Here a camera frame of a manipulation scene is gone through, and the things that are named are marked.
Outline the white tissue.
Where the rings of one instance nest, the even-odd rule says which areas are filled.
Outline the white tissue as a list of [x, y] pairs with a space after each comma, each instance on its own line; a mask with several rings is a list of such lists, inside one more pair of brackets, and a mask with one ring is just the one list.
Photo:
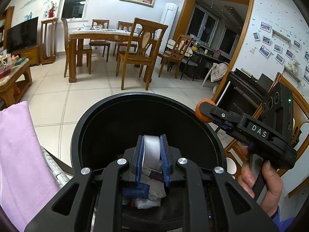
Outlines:
[[122, 204], [145, 210], [160, 207], [164, 197], [166, 192], [163, 174], [146, 168], [142, 170], [139, 182], [124, 184]]

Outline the white plastic cup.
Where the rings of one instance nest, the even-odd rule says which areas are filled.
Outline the white plastic cup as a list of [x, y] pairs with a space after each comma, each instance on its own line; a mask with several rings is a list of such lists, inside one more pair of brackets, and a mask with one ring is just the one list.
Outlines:
[[161, 147], [158, 136], [144, 135], [143, 137], [143, 168], [160, 170]]

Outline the black trash bin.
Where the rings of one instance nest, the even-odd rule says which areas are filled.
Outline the black trash bin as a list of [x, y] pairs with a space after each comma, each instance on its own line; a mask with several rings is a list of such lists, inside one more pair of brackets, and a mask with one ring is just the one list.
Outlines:
[[209, 124], [186, 105], [146, 92], [116, 94], [91, 106], [73, 132], [72, 166], [76, 172], [102, 170], [135, 147], [142, 135], [165, 135], [169, 146], [204, 170], [226, 166], [223, 146]]

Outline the black piano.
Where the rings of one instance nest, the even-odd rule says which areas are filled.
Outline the black piano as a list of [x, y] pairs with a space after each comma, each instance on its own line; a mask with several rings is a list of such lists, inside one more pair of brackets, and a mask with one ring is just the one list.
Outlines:
[[254, 115], [273, 84], [265, 74], [256, 79], [239, 69], [230, 72], [217, 106], [227, 112]]

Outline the purple tablecloth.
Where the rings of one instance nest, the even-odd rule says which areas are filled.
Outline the purple tablecloth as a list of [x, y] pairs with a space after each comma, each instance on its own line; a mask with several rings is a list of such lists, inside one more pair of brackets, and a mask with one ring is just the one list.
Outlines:
[[1, 111], [1, 207], [17, 228], [27, 224], [58, 192], [26, 101]]

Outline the wooden coffee table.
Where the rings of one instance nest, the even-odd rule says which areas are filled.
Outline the wooden coffee table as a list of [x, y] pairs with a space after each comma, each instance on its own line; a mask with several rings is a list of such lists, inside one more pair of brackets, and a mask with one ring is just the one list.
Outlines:
[[1, 78], [1, 102], [4, 103], [2, 108], [18, 103], [31, 85], [29, 59], [25, 58], [20, 65], [11, 69], [10, 74]]

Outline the wooden tv cabinet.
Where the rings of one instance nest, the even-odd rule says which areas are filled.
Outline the wooden tv cabinet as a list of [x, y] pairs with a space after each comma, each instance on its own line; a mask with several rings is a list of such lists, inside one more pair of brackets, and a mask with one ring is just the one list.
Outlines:
[[12, 55], [18, 55], [20, 58], [28, 58], [30, 66], [39, 66], [41, 64], [39, 45], [13, 51]]

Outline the wooden dining chair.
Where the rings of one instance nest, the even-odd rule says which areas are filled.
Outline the wooden dining chair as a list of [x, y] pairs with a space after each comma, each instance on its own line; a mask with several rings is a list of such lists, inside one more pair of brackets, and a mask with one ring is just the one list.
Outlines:
[[139, 75], [142, 74], [143, 67], [147, 67], [143, 80], [146, 83], [145, 90], [149, 89], [159, 48], [167, 28], [168, 25], [135, 18], [128, 38], [127, 50], [118, 54], [116, 75], [119, 74], [120, 66], [123, 66], [121, 72], [122, 90], [125, 87], [125, 73], [128, 64], [140, 65]]

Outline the white air conditioner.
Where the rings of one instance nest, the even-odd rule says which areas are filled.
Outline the white air conditioner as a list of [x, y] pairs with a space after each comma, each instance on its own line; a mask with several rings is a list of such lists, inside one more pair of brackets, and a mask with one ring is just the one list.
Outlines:
[[168, 28], [166, 29], [165, 34], [163, 35], [163, 39], [161, 41], [159, 49], [159, 51], [161, 52], [165, 51], [177, 10], [178, 5], [176, 5], [175, 3], [166, 3], [165, 8], [163, 9], [163, 14], [161, 16], [160, 23], [167, 25]]

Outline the wooden dining table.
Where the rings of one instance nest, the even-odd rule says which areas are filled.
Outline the wooden dining table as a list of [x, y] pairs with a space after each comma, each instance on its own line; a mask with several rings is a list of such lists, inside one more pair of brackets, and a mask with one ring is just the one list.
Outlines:
[[82, 53], [84, 53], [84, 39], [94, 42], [94, 46], [103, 46], [108, 42], [127, 42], [130, 32], [115, 29], [100, 30], [72, 30], [69, 31], [69, 43], [66, 57], [68, 58], [69, 82], [76, 82], [76, 67], [82, 65]]

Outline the black television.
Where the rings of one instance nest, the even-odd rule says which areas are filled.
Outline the black television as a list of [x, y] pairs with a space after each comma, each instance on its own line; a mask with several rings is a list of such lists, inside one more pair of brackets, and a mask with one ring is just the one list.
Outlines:
[[8, 53], [32, 47], [37, 44], [38, 17], [24, 21], [9, 28], [6, 33], [6, 49]]

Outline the wooden plant stand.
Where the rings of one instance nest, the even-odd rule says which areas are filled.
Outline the wooden plant stand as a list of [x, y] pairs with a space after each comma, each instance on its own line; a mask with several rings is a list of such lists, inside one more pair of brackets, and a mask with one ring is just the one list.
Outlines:
[[40, 28], [40, 61], [42, 65], [54, 63], [56, 60], [57, 17], [41, 21]]

